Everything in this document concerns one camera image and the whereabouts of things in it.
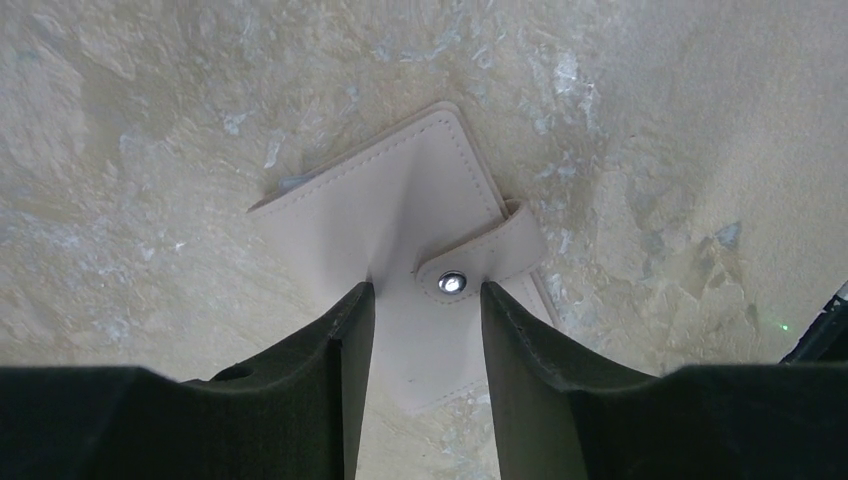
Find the wallet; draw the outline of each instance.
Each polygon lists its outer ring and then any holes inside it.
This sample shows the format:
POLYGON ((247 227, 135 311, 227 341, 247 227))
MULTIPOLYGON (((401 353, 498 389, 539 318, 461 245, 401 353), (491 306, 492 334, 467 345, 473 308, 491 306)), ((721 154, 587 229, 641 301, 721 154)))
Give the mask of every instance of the wallet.
POLYGON ((248 211, 317 308, 374 284, 370 379, 411 414, 485 383, 484 281, 553 318, 539 225, 526 202, 501 198, 467 131, 438 103, 248 211))

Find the snap button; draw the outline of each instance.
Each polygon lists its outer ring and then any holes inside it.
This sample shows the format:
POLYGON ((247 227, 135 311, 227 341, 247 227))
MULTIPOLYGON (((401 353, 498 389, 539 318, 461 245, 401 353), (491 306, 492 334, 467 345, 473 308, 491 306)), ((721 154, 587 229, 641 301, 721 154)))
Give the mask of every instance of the snap button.
POLYGON ((451 270, 439 277, 439 290, 446 295, 456 295, 465 290, 467 283, 464 273, 451 270))

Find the stitching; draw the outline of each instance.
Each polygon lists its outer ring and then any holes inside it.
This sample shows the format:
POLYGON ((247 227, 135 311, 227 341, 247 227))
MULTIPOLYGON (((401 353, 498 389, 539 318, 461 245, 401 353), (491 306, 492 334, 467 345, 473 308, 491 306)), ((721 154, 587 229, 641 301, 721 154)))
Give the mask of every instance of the stitching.
MULTIPOLYGON (((519 223, 521 223, 521 222, 520 222, 520 221, 515 221, 515 219, 513 218, 513 222, 511 222, 511 225, 510 225, 510 226, 508 226, 507 228, 505 228, 505 229, 501 230, 500 232, 496 233, 495 235, 492 235, 492 237, 491 237, 491 238, 489 238, 488 240, 486 240, 485 242, 483 242, 483 243, 481 243, 481 244, 479 244, 479 245, 475 245, 475 246, 473 246, 473 247, 469 248, 468 250, 466 250, 465 252, 460 253, 460 254, 459 254, 457 257, 455 257, 455 258, 461 258, 461 257, 467 256, 467 255, 469 255, 470 253, 472 253, 472 252, 474 252, 474 251, 477 251, 477 250, 479 250, 479 249, 481 249, 481 248, 483 248, 483 247, 485 247, 485 246, 487 246, 487 245, 489 245, 489 244, 491 244, 491 243, 493 243, 493 242, 496 242, 496 241, 500 240, 500 239, 501 239, 501 237, 503 237, 503 236, 504 236, 504 235, 506 235, 507 233, 509 233, 509 232, 511 232, 511 231, 513 231, 513 230, 515 230, 515 227, 516 227, 519 223)), ((439 256, 439 257, 436 257, 434 260, 441 260, 441 259, 443 259, 444 257, 445 257, 445 255, 441 255, 441 256, 439 256)), ((425 279, 425 277, 428 277, 431 273, 433 273, 433 271, 434 271, 434 270, 436 270, 436 268, 438 268, 438 265, 433 265, 433 266, 431 266, 430 268, 428 268, 428 269, 427 269, 427 271, 425 271, 424 273, 422 273, 422 274, 421 274, 421 279, 422 279, 422 280, 424 280, 424 279, 425 279)))
MULTIPOLYGON (((530 282, 530 283, 533 285, 533 287, 534 287, 534 288, 536 288, 536 283, 533 281, 533 279, 532 279, 532 278, 529 278, 529 279, 524 280, 524 283, 525 283, 524 288, 527 290, 527 294, 528 294, 528 295, 530 295, 530 289, 529 289, 529 288, 527 288, 527 285, 526 285, 526 283, 527 283, 527 282, 530 282)), ((539 289, 538 289, 538 288, 536 288, 536 291, 537 291, 537 293, 539 294, 539 297, 541 297, 542 295, 547 295, 545 292, 539 292, 538 290, 539 290, 539 289)), ((548 309, 545 307, 544 303, 540 305, 540 304, 536 301, 536 297, 535 297, 535 296, 533 296, 533 295, 530 295, 530 301, 531 301, 531 302, 533 302, 533 305, 535 305, 535 306, 536 306, 536 310, 537 310, 537 311, 539 311, 539 312, 544 312, 544 313, 545 313, 548 317, 550 317, 550 318, 551 318, 551 326, 552 326, 552 327, 554 327, 554 328, 556 328, 556 321, 557 321, 557 319, 556 319, 556 318, 554 318, 554 317, 553 317, 553 316, 552 316, 552 315, 548 312, 548 309)))
POLYGON ((522 287, 524 287, 524 293, 526 293, 526 294, 527 294, 527 298, 529 298, 529 299, 530 299, 530 303, 532 303, 532 304, 533 304, 533 306, 534 306, 534 307, 536 307, 536 309, 538 310, 538 309, 539 309, 539 305, 537 305, 537 304, 536 304, 536 297, 534 297, 533 295, 531 295, 531 294, 530 294, 530 289, 527 287, 527 280, 525 280, 525 281, 521 282, 521 286, 522 286, 522 287))
POLYGON ((417 132, 415 132, 414 134, 412 134, 411 136, 408 136, 408 137, 406 137, 406 138, 403 138, 403 139, 399 140, 399 141, 398 141, 397 143, 395 143, 394 145, 389 145, 388 147, 384 148, 384 149, 383 149, 382 151, 380 151, 379 153, 374 154, 373 156, 371 156, 371 157, 367 158, 366 160, 363 160, 362 162, 357 163, 356 165, 353 165, 352 167, 349 167, 347 170, 340 171, 340 173, 339 173, 339 174, 337 174, 336 176, 334 176, 334 177, 330 177, 330 178, 328 178, 328 179, 324 180, 324 181, 323 181, 322 183, 320 183, 320 184, 314 185, 314 186, 313 186, 313 187, 312 187, 309 191, 304 192, 303 194, 301 194, 301 195, 299 195, 299 196, 297 196, 297 197, 294 197, 294 198, 289 199, 289 201, 288 201, 288 202, 281 202, 281 204, 280 204, 279 206, 277 206, 277 208, 270 209, 269 211, 267 211, 267 212, 263 213, 262 215, 259 215, 258 217, 256 217, 256 220, 259 220, 259 219, 261 219, 261 218, 267 217, 268 215, 272 215, 272 214, 274 214, 274 213, 277 213, 277 212, 279 212, 279 211, 281 211, 281 210, 284 210, 284 209, 286 209, 286 208, 288 208, 288 207, 290 207, 290 206, 292 206, 292 205, 294 205, 294 204, 296 204, 296 203, 300 202, 300 201, 301 201, 301 200, 303 200, 304 198, 309 197, 310 195, 312 195, 312 194, 316 193, 318 190, 320 190, 320 189, 324 188, 325 186, 330 185, 331 183, 336 182, 337 180, 339 180, 339 179, 341 179, 341 178, 343 178, 343 177, 347 176, 348 174, 352 173, 352 172, 353 172, 353 171, 355 171, 356 169, 358 169, 358 168, 360 168, 360 167, 364 167, 365 165, 367 165, 367 164, 371 163, 373 160, 375 160, 375 159, 377 159, 377 158, 379 158, 379 157, 381 157, 381 156, 385 155, 386 153, 388 153, 388 152, 390 152, 390 151, 394 150, 395 148, 397 148, 397 147, 398 147, 398 146, 400 146, 401 144, 404 144, 404 143, 406 143, 406 142, 408 142, 408 141, 412 140, 413 138, 417 137, 418 135, 423 134, 423 133, 424 133, 424 132, 426 132, 427 130, 429 130, 429 129, 433 128, 433 126, 435 126, 437 123, 447 123, 447 120, 438 120, 438 121, 436 121, 436 122, 433 122, 433 123, 430 123, 429 125, 424 126, 424 127, 423 127, 423 128, 421 128, 419 131, 417 131, 417 132))
POLYGON ((480 181, 477 180, 477 175, 474 175, 474 171, 471 169, 471 165, 468 163, 468 159, 465 158, 465 153, 462 152, 462 147, 459 146, 459 141, 456 139, 456 134, 453 131, 453 127, 448 123, 448 132, 451 134, 451 140, 453 140, 453 144, 456 146, 457 151, 459 152, 459 158, 462 159, 462 163, 465 165, 465 169, 468 170, 468 174, 471 175, 471 180, 474 182, 474 187, 477 188, 477 195, 480 196, 480 200, 483 202, 483 207, 486 209, 486 213, 489 215, 492 214, 492 209, 489 208, 489 202, 483 198, 483 189, 480 188, 480 181))
POLYGON ((277 208, 270 209, 267 212, 263 213, 262 215, 257 216, 256 220, 258 221, 262 218, 267 217, 268 215, 273 215, 273 214, 275 214, 275 213, 277 213, 281 210, 284 210, 284 209, 302 201, 306 197, 313 195, 314 193, 316 193, 318 190, 324 188, 325 186, 336 182, 337 180, 339 180, 339 179, 347 176, 348 174, 352 173, 356 169, 364 167, 365 165, 371 163, 373 160, 375 160, 375 159, 385 155, 386 153, 394 150, 398 146, 412 140, 413 138, 417 137, 418 135, 423 134, 427 130, 436 126, 436 124, 443 124, 443 125, 447 126, 448 132, 451 135, 451 140, 453 140, 453 142, 454 142, 453 145, 456 147, 457 152, 459 153, 459 157, 462 159, 462 163, 465 165, 466 170, 468 171, 469 175, 471 175, 471 180, 474 182, 474 186, 477 189, 477 195, 480 197, 480 201, 483 204, 483 207, 486 209, 486 212, 491 215, 492 209, 489 207, 489 204, 488 204, 488 202, 486 202, 485 198, 483 198, 483 190, 480 187, 480 182, 477 179, 477 176, 474 174, 474 171, 471 169, 471 165, 468 163, 468 158, 466 158, 465 153, 462 151, 462 147, 459 145, 459 141, 456 139, 456 133, 454 133, 453 127, 451 126, 451 124, 448 120, 437 120, 435 122, 432 122, 432 123, 422 127, 419 131, 415 132, 411 136, 403 138, 393 145, 389 145, 388 147, 386 147, 385 149, 383 149, 379 153, 376 153, 375 155, 369 157, 368 159, 366 159, 366 160, 364 160, 360 163, 357 163, 356 165, 353 165, 352 167, 348 168, 347 170, 340 171, 340 173, 337 174, 336 176, 330 177, 330 178, 324 180, 322 183, 314 185, 309 191, 304 192, 303 194, 301 194, 297 197, 291 198, 287 202, 281 202, 281 204, 279 206, 277 206, 277 208))

